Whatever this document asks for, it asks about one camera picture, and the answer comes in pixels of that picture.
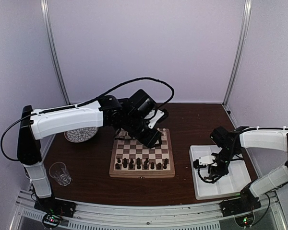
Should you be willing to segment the wooden chess board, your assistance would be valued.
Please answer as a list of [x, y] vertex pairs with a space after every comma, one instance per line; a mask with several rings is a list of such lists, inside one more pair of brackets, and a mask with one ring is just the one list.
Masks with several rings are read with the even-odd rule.
[[[112, 148], [112, 155], [109, 167], [110, 177], [116, 178], [173, 178], [175, 176], [175, 166], [172, 153], [172, 145], [170, 132], [165, 128], [166, 133], [162, 137], [162, 144], [158, 147], [149, 149], [138, 140], [115, 140]], [[117, 158], [121, 158], [121, 163], [117, 162]], [[123, 168], [123, 159], [128, 160], [128, 167]], [[142, 160], [141, 169], [137, 169], [136, 160]], [[145, 159], [149, 159], [148, 169], [144, 169]], [[157, 164], [163, 163], [168, 158], [167, 169], [158, 170]], [[133, 169], [129, 169], [130, 159], [134, 160]], [[155, 169], [151, 170], [151, 163], [155, 163]], [[115, 164], [120, 164], [120, 169], [116, 170]]]

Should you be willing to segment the dark king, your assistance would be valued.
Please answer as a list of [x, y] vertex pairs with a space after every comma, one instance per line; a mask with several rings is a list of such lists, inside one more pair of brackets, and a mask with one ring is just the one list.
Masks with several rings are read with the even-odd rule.
[[138, 169], [138, 170], [141, 169], [141, 167], [142, 167], [142, 160], [141, 160], [140, 158], [137, 158], [137, 160], [136, 160], [136, 165], [137, 165], [137, 169]]

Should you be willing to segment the dark bishop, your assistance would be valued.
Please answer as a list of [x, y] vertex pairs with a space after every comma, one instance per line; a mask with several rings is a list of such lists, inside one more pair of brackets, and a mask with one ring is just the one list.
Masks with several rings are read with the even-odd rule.
[[154, 163], [154, 162], [151, 163], [150, 169], [151, 169], [151, 170], [154, 170], [154, 169], [155, 169], [155, 163]]

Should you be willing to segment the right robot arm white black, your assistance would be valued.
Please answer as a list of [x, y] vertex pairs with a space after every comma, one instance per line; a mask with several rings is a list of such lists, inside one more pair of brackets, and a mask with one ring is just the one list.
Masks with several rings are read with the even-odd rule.
[[220, 152], [213, 153], [213, 159], [206, 163], [208, 177], [203, 181], [214, 184], [229, 173], [229, 165], [235, 155], [242, 150], [250, 153], [263, 153], [262, 161], [272, 166], [271, 160], [276, 159], [276, 154], [281, 153], [271, 171], [256, 180], [248, 183], [240, 192], [237, 208], [247, 211], [262, 195], [282, 188], [288, 184], [288, 127], [249, 127], [240, 126], [232, 131], [219, 126], [210, 134], [211, 140], [221, 148]]

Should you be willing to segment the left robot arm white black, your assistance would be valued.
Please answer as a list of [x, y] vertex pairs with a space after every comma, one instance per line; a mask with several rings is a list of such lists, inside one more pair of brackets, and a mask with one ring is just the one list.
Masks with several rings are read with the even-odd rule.
[[85, 103], [51, 109], [23, 108], [20, 123], [17, 158], [26, 169], [36, 200], [49, 213], [59, 209], [40, 153], [40, 140], [58, 133], [87, 127], [123, 129], [151, 149], [161, 144], [161, 132], [156, 123], [168, 117], [144, 91], [138, 90], [130, 98], [117, 99], [101, 95]]

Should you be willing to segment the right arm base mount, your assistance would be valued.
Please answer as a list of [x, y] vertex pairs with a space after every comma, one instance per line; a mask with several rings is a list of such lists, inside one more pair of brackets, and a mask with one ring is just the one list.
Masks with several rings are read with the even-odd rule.
[[220, 204], [223, 217], [237, 215], [245, 212], [251, 212], [261, 207], [259, 200], [252, 202], [243, 202], [240, 198], [233, 200], [224, 200]]

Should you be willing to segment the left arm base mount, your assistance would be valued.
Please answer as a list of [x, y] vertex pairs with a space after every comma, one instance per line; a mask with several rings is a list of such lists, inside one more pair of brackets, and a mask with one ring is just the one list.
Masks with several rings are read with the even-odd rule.
[[76, 204], [71, 201], [64, 201], [56, 199], [53, 194], [50, 197], [40, 198], [36, 194], [36, 202], [34, 208], [44, 211], [48, 214], [72, 218]]

